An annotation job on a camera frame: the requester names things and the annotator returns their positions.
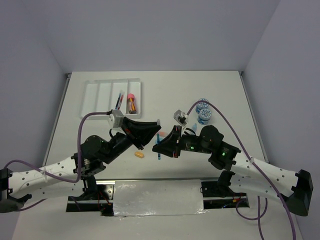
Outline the orange highlighter cap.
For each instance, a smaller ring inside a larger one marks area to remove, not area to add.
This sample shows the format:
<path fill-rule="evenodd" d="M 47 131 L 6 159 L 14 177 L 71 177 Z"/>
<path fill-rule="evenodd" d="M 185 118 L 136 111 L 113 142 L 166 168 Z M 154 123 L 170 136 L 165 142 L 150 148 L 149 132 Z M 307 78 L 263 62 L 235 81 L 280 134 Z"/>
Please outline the orange highlighter cap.
<path fill-rule="evenodd" d="M 136 151 L 134 153 L 134 156 L 140 159 L 143 159 L 145 157 L 144 153 L 140 152 L 140 151 Z"/>

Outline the pink capped crayon tube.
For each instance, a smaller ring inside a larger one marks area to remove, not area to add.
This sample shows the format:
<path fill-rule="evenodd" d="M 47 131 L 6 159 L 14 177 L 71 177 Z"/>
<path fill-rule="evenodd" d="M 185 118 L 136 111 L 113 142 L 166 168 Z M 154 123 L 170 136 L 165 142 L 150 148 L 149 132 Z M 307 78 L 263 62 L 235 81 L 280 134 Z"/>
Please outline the pink capped crayon tube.
<path fill-rule="evenodd" d="M 129 114 L 136 114 L 137 113 L 136 98 L 133 93 L 129 93 L 127 95 L 127 106 L 128 106 L 128 113 Z"/>

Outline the red gel pen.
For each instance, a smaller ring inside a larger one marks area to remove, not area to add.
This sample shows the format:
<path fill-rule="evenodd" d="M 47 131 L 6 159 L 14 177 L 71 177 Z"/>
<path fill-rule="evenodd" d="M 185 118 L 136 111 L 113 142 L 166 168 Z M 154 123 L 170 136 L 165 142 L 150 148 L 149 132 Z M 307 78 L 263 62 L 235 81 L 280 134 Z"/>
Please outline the red gel pen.
<path fill-rule="evenodd" d="M 118 102 L 118 105 L 117 105 L 117 110 L 120 110 L 120 108 L 121 108 L 124 95 L 125 95 L 124 92 L 122 92 L 121 95 L 120 95 L 120 99 L 119 99 L 119 102 Z"/>

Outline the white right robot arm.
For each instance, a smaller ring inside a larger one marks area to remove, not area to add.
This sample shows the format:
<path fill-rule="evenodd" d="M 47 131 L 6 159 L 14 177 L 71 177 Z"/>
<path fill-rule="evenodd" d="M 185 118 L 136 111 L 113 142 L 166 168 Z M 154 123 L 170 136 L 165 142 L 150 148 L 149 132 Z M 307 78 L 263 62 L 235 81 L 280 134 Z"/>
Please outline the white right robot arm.
<path fill-rule="evenodd" d="M 221 195 L 246 193 L 284 201 L 291 213 L 302 217 L 308 215 L 314 189 L 308 171 L 286 170 L 249 158 L 223 138 L 212 125 L 203 127 L 199 135 L 183 134 L 182 128 L 175 125 L 152 150 L 170 158 L 178 158 L 182 151 L 209 154 L 209 163 L 222 171 L 217 182 Z"/>

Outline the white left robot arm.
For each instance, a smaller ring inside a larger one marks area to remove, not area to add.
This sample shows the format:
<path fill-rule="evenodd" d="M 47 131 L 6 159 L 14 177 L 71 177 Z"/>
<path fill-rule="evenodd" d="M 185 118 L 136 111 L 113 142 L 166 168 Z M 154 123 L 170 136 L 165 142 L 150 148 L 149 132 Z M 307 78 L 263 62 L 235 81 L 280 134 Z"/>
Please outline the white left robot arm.
<path fill-rule="evenodd" d="M 98 193 L 95 174 L 104 171 L 107 165 L 131 146 L 143 150 L 161 129 L 161 125 L 156 121 L 134 121 L 110 111 L 107 114 L 110 128 L 119 130 L 115 135 L 111 135 L 110 140 L 91 135 L 82 142 L 81 134 L 85 121 L 81 120 L 77 134 L 77 151 L 72 156 L 44 167 L 35 167 L 25 161 L 16 160 L 16 163 L 30 168 L 22 172 L 14 172 L 5 165 L 0 171 L 1 213 L 24 211 L 25 204 L 35 201 L 37 195 L 41 195 L 43 199 L 59 195 L 70 196 L 79 181 L 83 182 L 80 194 L 88 200 L 95 198 Z"/>

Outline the light blue highlighter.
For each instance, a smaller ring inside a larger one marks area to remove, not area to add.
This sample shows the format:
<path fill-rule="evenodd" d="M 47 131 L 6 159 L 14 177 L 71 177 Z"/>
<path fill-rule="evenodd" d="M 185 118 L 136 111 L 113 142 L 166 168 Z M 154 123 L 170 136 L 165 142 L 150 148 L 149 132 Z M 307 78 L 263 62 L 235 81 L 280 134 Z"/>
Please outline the light blue highlighter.
<path fill-rule="evenodd" d="M 192 125 L 191 129 L 196 132 L 197 131 L 197 124 L 195 123 L 194 125 Z"/>

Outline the silver foil sheet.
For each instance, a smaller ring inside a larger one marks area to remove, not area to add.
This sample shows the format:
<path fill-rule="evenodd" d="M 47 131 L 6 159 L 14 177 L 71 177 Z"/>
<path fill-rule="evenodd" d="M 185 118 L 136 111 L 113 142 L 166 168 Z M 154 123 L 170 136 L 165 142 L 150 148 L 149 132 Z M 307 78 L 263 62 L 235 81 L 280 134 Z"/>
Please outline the silver foil sheet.
<path fill-rule="evenodd" d="M 117 181 L 113 213 L 119 217 L 205 213 L 200 180 Z"/>

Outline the white compartment tray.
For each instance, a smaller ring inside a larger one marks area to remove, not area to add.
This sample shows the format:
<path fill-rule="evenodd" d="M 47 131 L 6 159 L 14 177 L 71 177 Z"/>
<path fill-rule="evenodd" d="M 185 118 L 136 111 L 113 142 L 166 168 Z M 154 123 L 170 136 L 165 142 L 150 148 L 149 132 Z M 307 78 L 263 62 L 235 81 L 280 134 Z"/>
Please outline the white compartment tray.
<path fill-rule="evenodd" d="M 83 86 L 79 117 L 83 118 L 92 112 L 114 110 L 120 90 L 124 92 L 120 111 L 130 119 L 139 119 L 142 113 L 142 83 L 139 78 L 87 80 Z M 136 114 L 128 113 L 128 94 L 135 96 Z"/>

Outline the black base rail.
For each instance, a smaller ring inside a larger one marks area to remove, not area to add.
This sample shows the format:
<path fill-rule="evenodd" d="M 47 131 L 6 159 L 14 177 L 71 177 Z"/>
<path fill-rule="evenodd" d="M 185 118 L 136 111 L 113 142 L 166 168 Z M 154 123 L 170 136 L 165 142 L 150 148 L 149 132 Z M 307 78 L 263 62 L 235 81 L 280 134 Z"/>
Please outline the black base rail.
<path fill-rule="evenodd" d="M 89 196 L 68 198 L 66 212 L 105 217 L 191 216 L 214 209 L 249 207 L 245 193 L 222 191 L 218 180 L 100 180 Z"/>

